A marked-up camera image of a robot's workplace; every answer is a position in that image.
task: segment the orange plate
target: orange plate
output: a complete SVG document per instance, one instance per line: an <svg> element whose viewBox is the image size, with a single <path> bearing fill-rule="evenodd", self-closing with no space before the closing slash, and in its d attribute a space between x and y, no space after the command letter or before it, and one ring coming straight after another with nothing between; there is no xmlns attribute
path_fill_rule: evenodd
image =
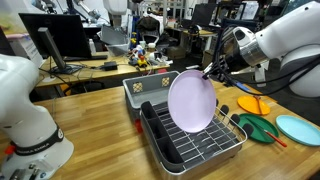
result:
<svg viewBox="0 0 320 180"><path fill-rule="evenodd" d="M264 103L262 100L260 101L260 108L261 112L259 110L259 102L258 100L253 96L241 96L238 98L238 104L240 107L242 107L244 110L251 112L253 114L258 115L267 115L270 113L270 107Z"/></svg>

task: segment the purple plate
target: purple plate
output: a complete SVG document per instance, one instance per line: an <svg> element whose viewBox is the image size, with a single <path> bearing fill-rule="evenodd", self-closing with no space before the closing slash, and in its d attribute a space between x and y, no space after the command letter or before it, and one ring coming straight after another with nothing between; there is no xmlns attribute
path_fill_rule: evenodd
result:
<svg viewBox="0 0 320 180"><path fill-rule="evenodd" d="M216 94L210 80L198 70L187 70L173 81L168 94L168 108L176 125L189 133L203 130L212 120Z"/></svg>

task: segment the computer monitor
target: computer monitor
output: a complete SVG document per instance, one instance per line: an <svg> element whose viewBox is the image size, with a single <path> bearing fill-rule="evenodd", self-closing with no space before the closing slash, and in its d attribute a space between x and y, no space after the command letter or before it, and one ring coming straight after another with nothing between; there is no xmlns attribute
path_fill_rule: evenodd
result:
<svg viewBox="0 0 320 180"><path fill-rule="evenodd" d="M79 15L19 13L42 56L52 56L53 73L72 74L82 66L66 64L61 56L91 57Z"/></svg>
<svg viewBox="0 0 320 180"><path fill-rule="evenodd" d="M209 26L210 21L212 19L212 14L214 9L216 8L216 4L196 4L194 7L192 22L193 24Z"/></svg>
<svg viewBox="0 0 320 180"><path fill-rule="evenodd" d="M15 55L1 27L0 27L0 54L9 55L9 56Z"/></svg>

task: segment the plate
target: plate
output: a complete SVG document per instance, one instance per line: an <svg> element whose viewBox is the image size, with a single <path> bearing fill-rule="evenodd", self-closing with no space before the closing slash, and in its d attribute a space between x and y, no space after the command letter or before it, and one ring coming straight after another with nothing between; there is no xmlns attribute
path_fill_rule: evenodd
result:
<svg viewBox="0 0 320 180"><path fill-rule="evenodd" d="M255 126L253 123L251 123L247 118L249 118L251 121L254 121L256 124L259 124L262 128L269 131L271 134L275 135L276 137L279 137L278 130L268 120L254 114L248 114L248 113L240 114L239 125L243 127L244 124L248 123L248 124L251 124L254 129L250 136L251 139L259 142L264 142L264 143L274 142L274 139L269 137L263 130L261 130L260 128Z"/></svg>
<svg viewBox="0 0 320 180"><path fill-rule="evenodd" d="M216 108L216 93L210 80L198 70L179 74L169 89L168 109L176 125L189 133L208 126Z"/></svg>
<svg viewBox="0 0 320 180"><path fill-rule="evenodd" d="M260 113L258 101L253 96L240 96L238 98L238 104L241 108L253 114L267 115L270 113L270 107L262 100L260 100L260 108L262 111L262 113Z"/></svg>
<svg viewBox="0 0 320 180"><path fill-rule="evenodd" d="M280 115L276 124L290 139L308 146L320 146L320 130L310 123L294 116Z"/></svg>

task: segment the metal dish rack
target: metal dish rack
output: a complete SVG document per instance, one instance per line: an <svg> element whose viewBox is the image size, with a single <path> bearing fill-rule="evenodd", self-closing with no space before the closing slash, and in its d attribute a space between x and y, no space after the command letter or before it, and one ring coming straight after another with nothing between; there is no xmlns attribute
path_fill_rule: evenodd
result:
<svg viewBox="0 0 320 180"><path fill-rule="evenodd" d="M164 179L188 179L236 155L247 140L245 131L217 108L199 133L182 131L167 103L141 106L144 134Z"/></svg>

